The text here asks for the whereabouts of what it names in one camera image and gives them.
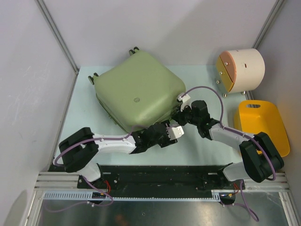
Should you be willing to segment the green hard-shell suitcase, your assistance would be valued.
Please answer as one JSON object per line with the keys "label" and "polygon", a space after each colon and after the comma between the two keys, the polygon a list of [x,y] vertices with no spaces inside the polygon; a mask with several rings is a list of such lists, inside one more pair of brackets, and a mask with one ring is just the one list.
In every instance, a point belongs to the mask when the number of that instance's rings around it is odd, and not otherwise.
{"label": "green hard-shell suitcase", "polygon": [[129,58],[89,81],[98,102],[126,132],[170,118],[186,91],[184,82],[155,57],[134,47]]}

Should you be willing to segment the yellow plastic basket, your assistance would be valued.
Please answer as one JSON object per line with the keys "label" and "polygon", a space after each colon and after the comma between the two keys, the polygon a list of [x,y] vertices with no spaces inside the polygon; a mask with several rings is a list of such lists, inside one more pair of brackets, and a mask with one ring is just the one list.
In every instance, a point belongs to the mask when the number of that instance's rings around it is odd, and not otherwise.
{"label": "yellow plastic basket", "polygon": [[234,128],[247,133],[269,135],[280,156],[290,153],[287,133],[277,107],[268,101],[242,101],[234,116]]}

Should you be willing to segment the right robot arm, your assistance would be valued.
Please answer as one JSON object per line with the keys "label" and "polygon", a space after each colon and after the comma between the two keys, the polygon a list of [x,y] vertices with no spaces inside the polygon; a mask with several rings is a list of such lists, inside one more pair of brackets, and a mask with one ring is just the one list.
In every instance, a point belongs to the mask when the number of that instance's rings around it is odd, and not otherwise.
{"label": "right robot arm", "polygon": [[223,143],[240,151],[242,161],[225,166],[222,174],[217,177],[217,184],[222,189],[228,189],[234,181],[241,179],[250,178],[257,183],[275,180],[276,171],[284,166],[284,160],[268,134],[244,133],[223,127],[220,121],[210,116],[203,100],[179,107],[172,115],[172,119],[181,126],[187,123],[196,126],[202,138]]}

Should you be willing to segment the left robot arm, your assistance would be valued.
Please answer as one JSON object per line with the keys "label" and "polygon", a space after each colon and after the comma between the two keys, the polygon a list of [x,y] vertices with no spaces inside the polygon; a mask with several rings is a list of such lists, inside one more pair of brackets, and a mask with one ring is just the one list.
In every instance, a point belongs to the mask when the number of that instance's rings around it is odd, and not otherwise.
{"label": "left robot arm", "polygon": [[168,120],[148,128],[134,125],[127,135],[122,136],[99,135],[90,127],[84,127],[59,144],[60,154],[54,159],[54,165],[63,167],[67,173],[79,173],[93,188],[99,188],[104,177],[95,160],[97,155],[144,153],[156,145],[163,148],[175,144],[182,135],[182,127],[170,125]]}

